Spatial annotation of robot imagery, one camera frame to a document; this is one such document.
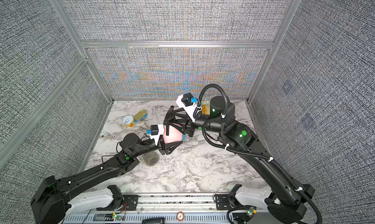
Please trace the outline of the pink plastic spray bottle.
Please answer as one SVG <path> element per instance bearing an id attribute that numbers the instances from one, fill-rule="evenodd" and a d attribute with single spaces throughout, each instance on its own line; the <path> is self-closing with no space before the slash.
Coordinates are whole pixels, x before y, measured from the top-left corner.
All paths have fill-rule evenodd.
<path id="1" fill-rule="evenodd" d="M 170 127 L 170 133 L 168 136 L 166 136 L 165 129 L 166 127 L 164 126 L 164 134 L 163 134 L 164 143 L 168 144 L 168 143 L 173 143 L 173 142 L 182 140 L 182 133 L 177 131 L 174 127 Z"/>

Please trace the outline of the black spray nozzle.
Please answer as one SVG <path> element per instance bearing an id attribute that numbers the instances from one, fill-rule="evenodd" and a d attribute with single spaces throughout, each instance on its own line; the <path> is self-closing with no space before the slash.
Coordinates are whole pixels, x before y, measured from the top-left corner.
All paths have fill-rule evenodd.
<path id="1" fill-rule="evenodd" d="M 174 106 L 171 106 L 165 116 L 165 119 L 164 119 L 164 122 L 163 122 L 163 125 L 166 127 L 165 129 L 165 133 L 166 133 L 166 136 L 169 135 L 170 133 L 170 125 L 171 125 L 171 121 L 175 119 L 175 116 L 174 116 Z"/>

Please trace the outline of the grey translucent bottle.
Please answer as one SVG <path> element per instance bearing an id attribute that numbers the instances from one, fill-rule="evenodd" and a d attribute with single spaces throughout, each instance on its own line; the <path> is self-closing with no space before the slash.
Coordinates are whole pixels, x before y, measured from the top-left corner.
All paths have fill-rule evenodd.
<path id="1" fill-rule="evenodd" d="M 146 165 L 151 167 L 151 166 L 155 166 L 159 162 L 160 157 L 156 152 L 153 151 L 153 152 L 146 153 L 143 156 L 143 159 Z"/>

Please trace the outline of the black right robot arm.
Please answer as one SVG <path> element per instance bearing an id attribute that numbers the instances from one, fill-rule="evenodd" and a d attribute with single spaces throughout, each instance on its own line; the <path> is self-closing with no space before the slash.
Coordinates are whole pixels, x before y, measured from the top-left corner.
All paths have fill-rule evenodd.
<path id="1" fill-rule="evenodd" d="M 267 152 L 257 135 L 245 124 L 236 121 L 235 106 L 226 94 L 211 99 L 212 113 L 202 114 L 202 98 L 191 93 L 178 97 L 179 109 L 170 107 L 164 120 L 165 133 L 174 127 L 181 134 L 193 136 L 201 128 L 205 140 L 213 147 L 239 155 L 249 163 L 271 187 L 268 198 L 261 199 L 269 213 L 284 224 L 302 223 L 308 203 L 322 223 L 322 215 L 312 201 L 315 189 L 293 179 Z"/>

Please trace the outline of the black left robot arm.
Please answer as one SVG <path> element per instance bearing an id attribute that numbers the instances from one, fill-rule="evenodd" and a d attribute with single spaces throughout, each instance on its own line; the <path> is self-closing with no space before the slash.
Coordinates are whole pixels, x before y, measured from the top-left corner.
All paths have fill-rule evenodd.
<path id="1" fill-rule="evenodd" d="M 117 186 L 109 186 L 95 198 L 83 197 L 82 193 L 104 181 L 132 171 L 139 164 L 138 156 L 156 150 L 163 155 L 172 153 L 184 139 L 181 133 L 150 135 L 142 139 L 130 133 L 120 141 L 121 151 L 108 155 L 107 161 L 102 161 L 95 167 L 68 177 L 45 178 L 30 202 L 35 222 L 58 224 L 75 212 L 93 208 L 121 209 L 125 201 Z"/>

